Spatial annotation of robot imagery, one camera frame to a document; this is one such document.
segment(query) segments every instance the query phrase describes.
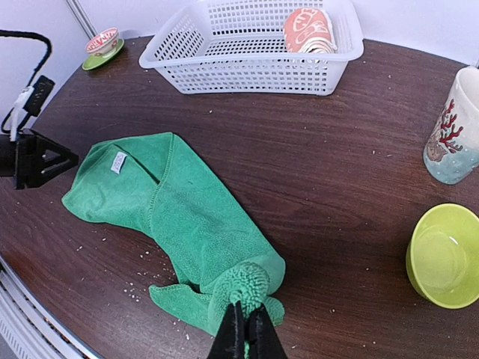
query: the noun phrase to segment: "green towel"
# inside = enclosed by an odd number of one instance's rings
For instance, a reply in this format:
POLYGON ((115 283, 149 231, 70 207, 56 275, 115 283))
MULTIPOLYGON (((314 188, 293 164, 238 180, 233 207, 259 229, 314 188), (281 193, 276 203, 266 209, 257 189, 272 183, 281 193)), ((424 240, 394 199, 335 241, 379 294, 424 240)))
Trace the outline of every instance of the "green towel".
POLYGON ((284 308, 269 297, 284 260, 231 193, 178 136, 162 133, 91 148, 63 198, 84 221, 139 230, 169 255, 179 284, 150 287, 166 312, 216 335, 226 307, 246 318, 264 303, 274 325, 284 308))

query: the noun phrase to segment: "black cable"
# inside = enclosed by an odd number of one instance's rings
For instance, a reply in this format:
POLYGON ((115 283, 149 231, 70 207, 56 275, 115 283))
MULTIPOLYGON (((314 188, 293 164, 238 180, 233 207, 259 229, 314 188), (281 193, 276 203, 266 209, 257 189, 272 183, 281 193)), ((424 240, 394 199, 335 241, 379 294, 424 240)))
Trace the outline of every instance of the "black cable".
MULTIPOLYGON (((39 40, 42 41, 43 43, 46 44, 46 52, 41 61, 38 63, 37 67, 33 70, 33 75, 31 75, 30 80, 28 80, 28 83, 26 87, 30 86, 31 83, 33 82, 35 76, 38 74, 38 71, 42 68, 42 66, 46 63, 50 55, 52 54, 52 43, 50 40, 43 35, 37 34, 36 32, 27 32, 27 31, 8 31, 8 30, 0 30, 0 37, 18 37, 22 39, 32 39, 32 40, 39 40)), ((10 133, 9 129, 5 128, 5 125, 7 124, 8 119, 10 118, 10 115, 12 113, 12 110, 8 112, 6 118, 3 119, 1 122, 1 131, 3 133, 10 133)), ((30 118, 29 115, 25 116, 25 118, 22 120, 19 129, 22 129, 24 125, 28 122, 28 119, 30 118)))

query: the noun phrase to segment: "bowl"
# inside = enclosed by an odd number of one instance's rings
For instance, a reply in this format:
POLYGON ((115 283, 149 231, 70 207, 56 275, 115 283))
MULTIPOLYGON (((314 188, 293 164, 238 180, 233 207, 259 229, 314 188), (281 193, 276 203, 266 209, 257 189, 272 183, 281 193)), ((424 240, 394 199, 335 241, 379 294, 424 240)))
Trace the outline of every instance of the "bowl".
POLYGON ((118 29, 109 28, 88 41, 85 51, 93 56, 108 57, 110 54, 113 55, 118 44, 118 37, 118 29))
POLYGON ((479 218, 469 209, 435 206, 416 225, 406 254, 412 286, 434 304, 448 309, 479 298, 479 218))

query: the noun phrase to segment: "orange and white cloth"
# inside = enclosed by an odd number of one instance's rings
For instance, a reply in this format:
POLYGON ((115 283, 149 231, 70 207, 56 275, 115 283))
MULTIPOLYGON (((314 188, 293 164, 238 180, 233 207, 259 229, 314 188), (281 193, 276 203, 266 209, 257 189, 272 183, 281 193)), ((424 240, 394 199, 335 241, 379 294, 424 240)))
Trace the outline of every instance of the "orange and white cloth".
POLYGON ((288 52, 331 54, 338 48, 327 12, 320 9, 295 10, 283 27, 288 52))

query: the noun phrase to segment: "red patterned bowl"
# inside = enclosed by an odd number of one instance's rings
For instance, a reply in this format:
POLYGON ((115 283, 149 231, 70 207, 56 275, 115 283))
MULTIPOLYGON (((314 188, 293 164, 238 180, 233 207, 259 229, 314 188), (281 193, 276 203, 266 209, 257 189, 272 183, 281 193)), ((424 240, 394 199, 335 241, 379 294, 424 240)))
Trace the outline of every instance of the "red patterned bowl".
POLYGON ((113 53, 118 44, 118 29, 109 28, 88 41, 85 51, 89 55, 105 56, 113 53))

